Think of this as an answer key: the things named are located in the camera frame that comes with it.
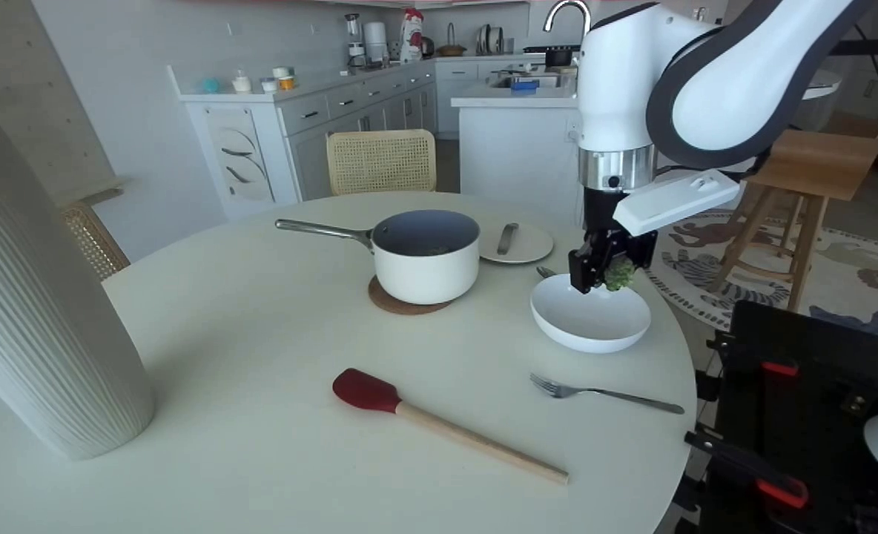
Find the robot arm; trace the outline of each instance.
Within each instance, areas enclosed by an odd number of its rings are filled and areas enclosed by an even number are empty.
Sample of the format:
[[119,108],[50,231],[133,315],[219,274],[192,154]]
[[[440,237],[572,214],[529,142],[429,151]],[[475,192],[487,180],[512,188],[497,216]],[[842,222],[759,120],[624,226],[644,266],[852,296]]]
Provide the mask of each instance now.
[[[570,252],[572,286],[601,286],[619,259],[647,266],[656,228],[735,198],[735,180],[711,170],[769,151],[868,2],[751,0],[727,26],[640,2],[592,25],[579,66],[583,247]],[[707,173],[656,180],[656,151]]]

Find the floor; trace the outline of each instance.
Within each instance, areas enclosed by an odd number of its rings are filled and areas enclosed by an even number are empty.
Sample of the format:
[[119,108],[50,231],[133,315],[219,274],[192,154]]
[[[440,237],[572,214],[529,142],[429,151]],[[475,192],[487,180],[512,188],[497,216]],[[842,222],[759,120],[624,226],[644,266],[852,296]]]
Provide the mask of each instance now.
[[[450,191],[450,192],[459,191],[459,157],[457,154],[459,154],[457,142],[449,142],[449,140],[435,142],[440,191]],[[858,237],[878,240],[878,170],[867,179],[859,195],[852,204],[833,203],[827,207],[824,226],[858,234]],[[707,375],[718,375],[720,366],[718,366],[714,354],[707,346],[707,341],[711,338],[711,330],[698,323],[692,315],[684,315],[678,308],[672,308],[672,315],[684,333],[695,366]],[[699,403],[699,422],[714,424],[714,410],[718,410],[714,403]],[[707,470],[707,456],[695,455],[689,462],[689,474],[699,474],[702,470]],[[695,514],[681,514],[678,508],[671,508],[656,534],[671,534],[681,517],[695,522]]]

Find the white saucepan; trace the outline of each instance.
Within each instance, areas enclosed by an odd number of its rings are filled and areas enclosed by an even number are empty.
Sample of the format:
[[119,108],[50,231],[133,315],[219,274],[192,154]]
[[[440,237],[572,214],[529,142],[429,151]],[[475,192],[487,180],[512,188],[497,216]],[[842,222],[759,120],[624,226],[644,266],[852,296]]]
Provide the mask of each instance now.
[[352,237],[373,252],[376,281],[394,300],[435,305],[478,278],[478,222],[454,210],[404,210],[367,231],[276,220],[284,231]]

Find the round table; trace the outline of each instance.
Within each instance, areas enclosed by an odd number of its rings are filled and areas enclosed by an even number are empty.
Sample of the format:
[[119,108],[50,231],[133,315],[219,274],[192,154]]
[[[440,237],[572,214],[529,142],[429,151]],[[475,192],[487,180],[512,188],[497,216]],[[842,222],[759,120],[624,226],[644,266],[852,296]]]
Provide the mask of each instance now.
[[[698,412],[692,357],[661,293],[638,275],[650,333],[583,357],[535,327],[535,263],[481,263],[463,300],[394,315],[367,296],[367,249],[272,226],[284,214],[371,228],[410,207],[523,220],[449,192],[333,195],[201,231],[107,278],[159,410],[133,441],[72,462],[0,403],[0,532],[653,532]],[[554,234],[543,263],[564,269],[582,234]],[[570,484],[342,403],[328,385],[345,369],[566,470]],[[554,401],[530,375],[675,401],[684,416],[601,394]]]

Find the kitchen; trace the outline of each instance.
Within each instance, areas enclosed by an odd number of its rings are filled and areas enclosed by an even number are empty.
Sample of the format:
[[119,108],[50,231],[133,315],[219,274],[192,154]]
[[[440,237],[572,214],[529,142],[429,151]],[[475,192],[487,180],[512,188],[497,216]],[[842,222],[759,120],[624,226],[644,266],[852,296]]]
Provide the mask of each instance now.
[[[360,20],[385,20],[389,42],[398,42],[400,8],[380,5],[282,0],[97,0],[79,5],[72,0],[32,0],[109,161],[109,173],[122,179],[125,192],[97,204],[97,214],[125,252],[137,262],[177,237],[226,222],[186,111],[173,91],[170,66],[228,69],[238,60],[276,60],[276,66],[293,66],[308,79],[311,72],[345,66],[346,11],[360,11]],[[512,38],[512,50],[575,45],[582,38],[582,16],[564,8],[554,19],[554,29],[543,33],[548,5],[552,0],[441,2],[440,8],[425,8],[425,35],[441,48],[449,45],[449,25],[454,25],[454,42],[471,45],[478,26],[496,25],[503,38]],[[711,8],[702,19],[727,8],[718,0],[707,5]]]

